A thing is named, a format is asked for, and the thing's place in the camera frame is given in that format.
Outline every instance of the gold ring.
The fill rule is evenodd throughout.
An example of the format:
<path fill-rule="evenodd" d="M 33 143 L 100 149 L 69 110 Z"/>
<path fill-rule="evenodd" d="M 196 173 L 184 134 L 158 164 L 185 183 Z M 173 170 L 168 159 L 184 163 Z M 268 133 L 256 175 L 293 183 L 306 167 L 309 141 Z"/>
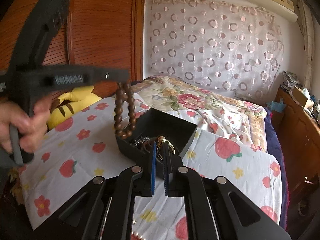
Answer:
<path fill-rule="evenodd" d="M 160 136 L 160 137 L 158 138 L 158 144 L 157 144 L 156 150 L 157 150 L 157 153 L 158 153 L 158 158 L 159 158 L 161 161 L 163 161 L 163 157 L 162 157 L 162 155 L 161 155 L 160 152 L 159 152 L 159 147 L 162 146 L 162 144 L 163 144 L 164 142 L 168 142 L 168 145 L 169 145 L 169 147 L 170 147 L 171 150 L 172 150 L 172 154 L 173 154 L 173 155 L 175 154 L 174 146 L 172 145 L 172 143 L 169 142 L 168 140 L 166 140 L 166 138 L 165 138 L 164 136 Z"/>

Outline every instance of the yellow star print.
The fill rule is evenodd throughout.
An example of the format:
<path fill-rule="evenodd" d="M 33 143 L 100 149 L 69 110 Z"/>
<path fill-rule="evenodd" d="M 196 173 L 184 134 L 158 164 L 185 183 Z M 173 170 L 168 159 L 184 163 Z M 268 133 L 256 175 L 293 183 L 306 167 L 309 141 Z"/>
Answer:
<path fill-rule="evenodd" d="M 25 184 L 25 185 L 23 185 L 22 187 L 23 187 L 23 189 L 26 190 L 26 191 L 28 191 L 28 190 L 30 189 L 30 186 L 29 186 L 28 183 Z"/>
<path fill-rule="evenodd" d="M 61 147 L 62 145 L 64 145 L 64 143 L 65 143 L 65 141 L 58 143 L 58 147 Z"/>
<path fill-rule="evenodd" d="M 142 220 L 147 222 L 157 221 L 156 213 L 150 209 L 147 209 L 143 214 L 140 215 L 140 217 Z"/>
<path fill-rule="evenodd" d="M 196 153 L 194 151 L 188 151 L 187 152 L 187 158 L 190 159 L 190 158 L 194 158 L 196 157 Z"/>
<path fill-rule="evenodd" d="M 238 167 L 232 171 L 236 175 L 236 179 L 243 177 L 243 170 Z"/>
<path fill-rule="evenodd" d="M 96 169 L 94 170 L 94 174 L 95 174 L 96 176 L 102 176 L 103 173 L 104 173 L 104 170 L 103 170 L 103 169 L 96 168 Z"/>

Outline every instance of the black box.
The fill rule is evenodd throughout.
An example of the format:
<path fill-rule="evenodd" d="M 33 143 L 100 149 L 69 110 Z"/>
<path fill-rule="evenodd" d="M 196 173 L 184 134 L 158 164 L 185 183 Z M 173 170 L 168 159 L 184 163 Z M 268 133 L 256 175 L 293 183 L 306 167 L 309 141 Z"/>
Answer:
<path fill-rule="evenodd" d="M 150 138 L 164 136 L 173 144 L 176 154 L 183 158 L 195 137 L 196 130 L 196 124 L 150 108 L 137 118 L 136 129 L 133 131 L 132 136 L 124 140 L 116 136 L 116 140 L 120 152 L 135 162 L 138 162 L 140 158 L 144 158 L 148 154 L 130 145 L 141 136 L 149 136 Z M 163 179 L 163 162 L 158 158 L 156 175 Z"/>

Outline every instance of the navy blue blanket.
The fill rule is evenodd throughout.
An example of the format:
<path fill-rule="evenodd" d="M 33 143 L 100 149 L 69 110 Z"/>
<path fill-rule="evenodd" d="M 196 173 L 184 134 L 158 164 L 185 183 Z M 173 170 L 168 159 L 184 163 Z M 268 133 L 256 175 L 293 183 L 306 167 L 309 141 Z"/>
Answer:
<path fill-rule="evenodd" d="M 264 119 L 268 153 L 276 158 L 281 169 L 282 206 L 281 206 L 279 225 L 283 229 L 286 229 L 287 212 L 288 212 L 288 205 L 289 205 L 289 190 L 288 190 L 287 175 L 285 174 L 284 158 L 283 158 L 281 146 L 280 146 L 276 131 L 273 129 L 271 124 L 270 110 L 267 108 L 265 108 L 265 110 L 267 111 L 267 114 L 268 114 L 267 117 Z"/>

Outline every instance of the white strawberry print sheet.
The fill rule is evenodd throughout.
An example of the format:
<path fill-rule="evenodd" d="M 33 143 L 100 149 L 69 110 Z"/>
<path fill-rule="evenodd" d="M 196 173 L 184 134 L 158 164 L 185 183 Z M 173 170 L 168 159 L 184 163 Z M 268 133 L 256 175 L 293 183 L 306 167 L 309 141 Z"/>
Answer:
<path fill-rule="evenodd" d="M 139 95 L 135 94 L 135 98 L 138 117 L 149 107 Z M 127 116 L 126 102 L 123 109 L 123 116 Z M 166 111 L 199 127 L 183 163 L 207 178 L 225 176 L 279 223 L 282 196 L 279 164 L 273 156 L 250 147 L 247 119 L 237 113 L 217 111 Z M 48 132 L 34 161 L 19 169 L 33 229 L 93 177 L 100 175 L 108 179 L 134 165 L 118 149 L 113 115 L 114 98 L 87 107 Z M 209 120 L 206 124 L 203 117 Z M 249 142 L 240 141 L 239 135 L 248 136 Z M 155 196 L 136 198 L 134 219 L 132 240 L 141 236 L 154 240 L 188 239 L 183 199 L 167 198 L 161 179 L 156 179 Z"/>

